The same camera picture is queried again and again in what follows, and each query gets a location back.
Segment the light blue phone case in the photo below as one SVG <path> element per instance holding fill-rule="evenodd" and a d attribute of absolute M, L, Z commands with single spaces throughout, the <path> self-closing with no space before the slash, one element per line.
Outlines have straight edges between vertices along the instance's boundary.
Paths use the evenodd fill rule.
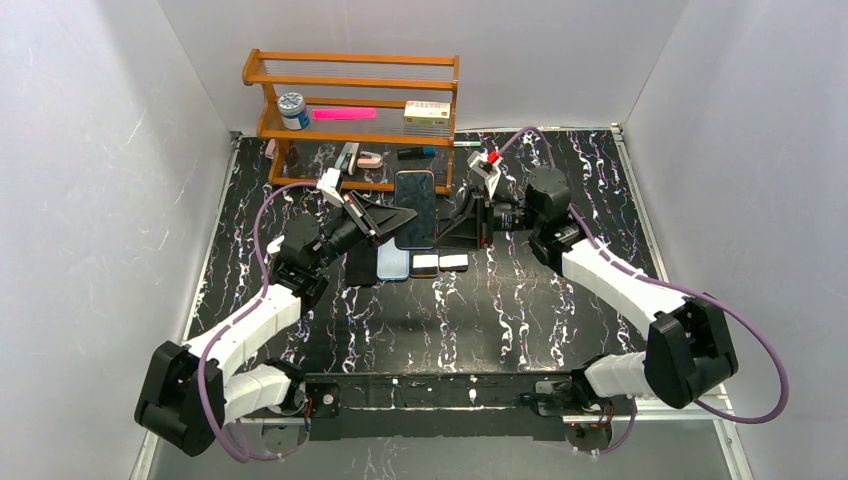
<path fill-rule="evenodd" d="M 377 249 L 376 275 L 383 282 L 405 281 L 410 275 L 410 255 L 391 238 Z"/>

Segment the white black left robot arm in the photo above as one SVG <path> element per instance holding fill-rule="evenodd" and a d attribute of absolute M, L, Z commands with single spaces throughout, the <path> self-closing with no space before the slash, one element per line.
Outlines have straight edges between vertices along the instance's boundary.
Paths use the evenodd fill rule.
<path fill-rule="evenodd" d="M 226 434 L 257 410 L 283 406 L 299 385 L 297 370 L 269 362 L 241 367 L 258 349 L 312 310 L 327 288 L 323 270 L 351 248 L 379 245 L 415 219 L 413 209 L 342 195 L 332 220 L 290 219 L 270 256 L 257 256 L 262 284 L 241 308 L 182 344 L 166 341 L 151 357 L 134 411 L 135 422 L 194 457 L 218 442 L 239 462 L 252 459 Z"/>

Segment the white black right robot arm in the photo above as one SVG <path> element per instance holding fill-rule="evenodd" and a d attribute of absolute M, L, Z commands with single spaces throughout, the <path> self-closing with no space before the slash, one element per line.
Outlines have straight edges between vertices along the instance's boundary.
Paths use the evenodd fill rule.
<path fill-rule="evenodd" d="M 440 228 L 438 248 L 487 248 L 497 231 L 527 231 L 537 260 L 590 290 L 646 338 L 644 351 L 605 355 L 571 371 L 566 401 L 657 398 L 682 409 L 738 371 L 724 311 L 710 297 L 657 284 L 612 254 L 574 213 L 565 174 L 531 171 L 520 200 L 476 187 Z"/>

